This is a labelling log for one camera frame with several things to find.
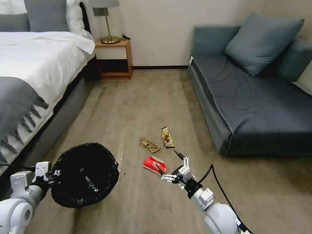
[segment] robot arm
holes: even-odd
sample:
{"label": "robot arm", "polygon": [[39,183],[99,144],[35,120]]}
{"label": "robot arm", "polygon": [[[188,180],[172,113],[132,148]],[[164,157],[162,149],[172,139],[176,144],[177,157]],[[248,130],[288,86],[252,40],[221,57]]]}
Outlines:
{"label": "robot arm", "polygon": [[0,201],[0,234],[23,234],[34,215],[36,207],[49,189],[50,162],[36,164],[33,172],[24,171],[11,175],[13,193]]}
{"label": "robot arm", "polygon": [[189,157],[174,150],[183,160],[184,164],[178,167],[172,175],[164,174],[156,164],[162,181],[179,184],[181,189],[188,192],[188,197],[196,208],[205,213],[205,224],[212,234],[250,234],[237,218],[235,212],[226,204],[215,203],[214,193],[210,189],[203,189],[202,185],[195,181],[195,176],[189,167]]}

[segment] sofa armrest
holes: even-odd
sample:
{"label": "sofa armrest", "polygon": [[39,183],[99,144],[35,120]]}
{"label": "sofa armrest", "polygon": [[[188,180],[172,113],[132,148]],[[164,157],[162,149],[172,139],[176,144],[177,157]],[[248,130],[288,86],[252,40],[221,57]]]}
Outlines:
{"label": "sofa armrest", "polygon": [[223,53],[239,29],[240,26],[195,25],[191,55]]}

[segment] floor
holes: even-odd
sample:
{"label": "floor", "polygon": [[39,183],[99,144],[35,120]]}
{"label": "floor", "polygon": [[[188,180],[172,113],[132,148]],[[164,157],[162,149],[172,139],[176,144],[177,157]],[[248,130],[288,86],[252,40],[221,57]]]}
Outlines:
{"label": "floor", "polygon": [[[135,70],[132,80],[93,81],[88,88],[80,114],[45,159],[55,162],[72,146],[99,142],[119,162],[119,182],[105,200],[81,209],[63,208],[48,193],[26,233],[208,233],[186,192],[142,167],[151,154],[139,146],[141,136],[162,146],[155,156],[164,160],[168,172],[181,165],[173,150],[163,147],[164,126],[176,150],[189,156],[197,178],[214,164],[223,189],[251,231],[311,233],[312,159],[219,155],[187,70]],[[202,184],[217,202],[226,202],[212,175]]]}

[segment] white bedsheet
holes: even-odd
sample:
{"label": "white bedsheet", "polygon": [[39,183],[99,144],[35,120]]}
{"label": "white bedsheet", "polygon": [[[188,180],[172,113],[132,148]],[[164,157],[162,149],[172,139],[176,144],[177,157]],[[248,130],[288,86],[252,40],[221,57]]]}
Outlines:
{"label": "white bedsheet", "polygon": [[[1,32],[0,33],[0,76],[17,77],[27,82],[46,103],[47,110],[35,107],[41,119],[32,115],[36,123],[28,133],[22,126],[18,131],[24,145],[12,136],[9,143],[20,152],[42,125],[52,116],[53,108],[63,97],[67,85],[94,56],[94,42],[70,32]],[[0,146],[8,163],[17,154]]]}

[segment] blanket fringe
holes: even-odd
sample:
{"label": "blanket fringe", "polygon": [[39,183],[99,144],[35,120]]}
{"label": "blanket fringe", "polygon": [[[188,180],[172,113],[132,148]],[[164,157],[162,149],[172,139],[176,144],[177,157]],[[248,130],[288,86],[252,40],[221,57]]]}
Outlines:
{"label": "blanket fringe", "polygon": [[[38,106],[44,109],[48,109],[49,104],[47,104],[41,97],[38,96],[38,99],[35,101],[34,105],[32,105],[29,109],[29,113],[25,114],[25,116],[22,118],[22,120],[16,124],[16,126],[13,128],[12,132],[9,133],[8,135],[13,136],[19,143],[21,143],[22,145],[24,144],[23,140],[21,139],[19,132],[18,132],[18,125],[21,124],[26,130],[27,132],[31,133],[33,132],[30,127],[26,124],[25,118],[27,120],[29,120],[30,124],[33,127],[36,127],[36,123],[35,121],[32,119],[31,117],[31,113],[33,113],[35,116],[37,116],[39,119],[41,119],[41,115],[36,111],[36,109],[34,108],[34,106]],[[0,140],[0,145],[7,148],[9,151],[11,151],[13,154],[17,154],[16,149],[11,146],[8,142],[7,137],[5,137],[4,139]],[[7,163],[6,158],[4,157],[3,153],[0,151],[0,163]]]}

